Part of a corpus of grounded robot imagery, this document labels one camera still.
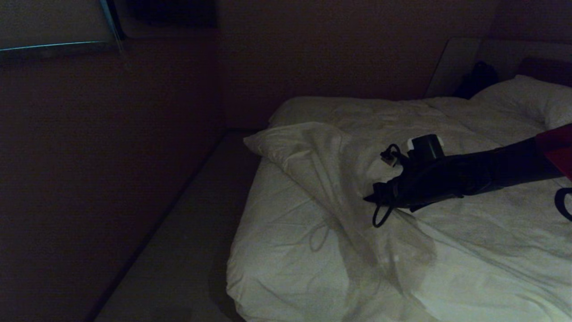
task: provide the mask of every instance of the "white pillow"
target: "white pillow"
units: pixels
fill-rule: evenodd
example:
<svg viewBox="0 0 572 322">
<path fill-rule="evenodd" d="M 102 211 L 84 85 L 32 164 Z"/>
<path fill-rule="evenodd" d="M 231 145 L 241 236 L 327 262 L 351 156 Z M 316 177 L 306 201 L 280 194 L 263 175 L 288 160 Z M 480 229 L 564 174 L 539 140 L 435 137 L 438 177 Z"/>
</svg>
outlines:
<svg viewBox="0 0 572 322">
<path fill-rule="evenodd" d="M 525 115 L 546 128 L 572 123 L 572 88 L 517 75 L 477 93 L 471 101 Z"/>
</svg>

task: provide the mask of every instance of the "black bag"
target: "black bag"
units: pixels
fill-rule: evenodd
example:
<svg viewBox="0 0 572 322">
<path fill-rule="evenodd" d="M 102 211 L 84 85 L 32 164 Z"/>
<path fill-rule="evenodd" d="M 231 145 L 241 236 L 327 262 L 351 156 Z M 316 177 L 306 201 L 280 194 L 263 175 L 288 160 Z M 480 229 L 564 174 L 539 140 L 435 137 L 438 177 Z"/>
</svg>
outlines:
<svg viewBox="0 0 572 322">
<path fill-rule="evenodd" d="M 470 99 L 483 89 L 498 83 L 498 81 L 499 77 L 495 69 L 483 61 L 479 61 L 475 64 L 470 74 L 463 76 L 463 82 L 453 93 L 453 96 Z"/>
</svg>

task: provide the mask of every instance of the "mattress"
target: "mattress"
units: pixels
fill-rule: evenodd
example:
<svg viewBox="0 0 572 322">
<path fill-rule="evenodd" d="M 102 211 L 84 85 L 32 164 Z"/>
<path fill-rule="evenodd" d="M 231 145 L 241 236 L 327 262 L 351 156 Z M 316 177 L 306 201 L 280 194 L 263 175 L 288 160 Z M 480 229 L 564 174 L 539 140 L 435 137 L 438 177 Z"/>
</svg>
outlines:
<svg viewBox="0 0 572 322">
<path fill-rule="evenodd" d="M 399 174 L 377 157 L 389 143 L 432 131 L 458 154 L 545 130 L 462 99 L 287 101 L 246 140 L 263 160 L 228 262 L 237 311 L 248 321 L 572 319 L 572 229 L 552 204 L 565 179 L 400 210 L 378 230 L 360 200 Z"/>
</svg>

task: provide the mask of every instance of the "black strap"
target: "black strap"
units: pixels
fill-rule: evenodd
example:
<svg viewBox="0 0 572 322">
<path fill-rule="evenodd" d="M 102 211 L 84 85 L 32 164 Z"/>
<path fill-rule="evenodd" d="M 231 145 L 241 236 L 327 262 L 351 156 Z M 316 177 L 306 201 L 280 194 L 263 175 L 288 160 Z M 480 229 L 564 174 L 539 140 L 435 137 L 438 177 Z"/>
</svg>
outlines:
<svg viewBox="0 0 572 322">
<path fill-rule="evenodd" d="M 378 212 L 379 212 L 379 209 L 380 209 L 380 208 L 381 208 L 381 205 L 378 205 L 378 207 L 375 209 L 375 212 L 374 212 L 373 224 L 374 224 L 374 227 L 375 227 L 375 228 L 380 228 L 380 227 L 383 225 L 383 223 L 386 222 L 387 218 L 390 217 L 390 214 L 391 214 L 391 212 L 393 211 L 393 208 L 394 208 L 394 207 L 393 207 L 393 205 L 391 205 L 391 206 L 387 209 L 386 214 L 383 215 L 382 221 L 380 221 L 380 222 L 378 223 L 378 222 L 377 222 L 377 221 L 378 221 Z"/>
<path fill-rule="evenodd" d="M 572 215 L 566 210 L 566 204 L 564 203 L 567 194 L 572 194 L 572 188 L 562 188 L 558 190 L 556 196 L 554 196 L 554 203 L 556 204 L 556 209 L 558 209 L 566 219 L 572 221 Z"/>
</svg>

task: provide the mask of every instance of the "wall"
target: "wall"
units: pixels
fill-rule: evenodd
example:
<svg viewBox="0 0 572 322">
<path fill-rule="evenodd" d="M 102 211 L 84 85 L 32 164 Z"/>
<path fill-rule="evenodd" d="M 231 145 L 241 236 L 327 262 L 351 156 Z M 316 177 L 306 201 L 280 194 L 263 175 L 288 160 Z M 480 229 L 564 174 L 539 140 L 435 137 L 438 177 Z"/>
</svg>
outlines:
<svg viewBox="0 0 572 322">
<path fill-rule="evenodd" d="M 0 320 L 81 321 L 224 130 L 212 38 L 0 66 Z"/>
<path fill-rule="evenodd" d="M 299 95 L 423 96 L 447 40 L 484 37 L 497 0 L 219 1 L 227 125 Z"/>
<path fill-rule="evenodd" d="M 572 44 L 572 1 L 501 0 L 489 36 Z"/>
</svg>

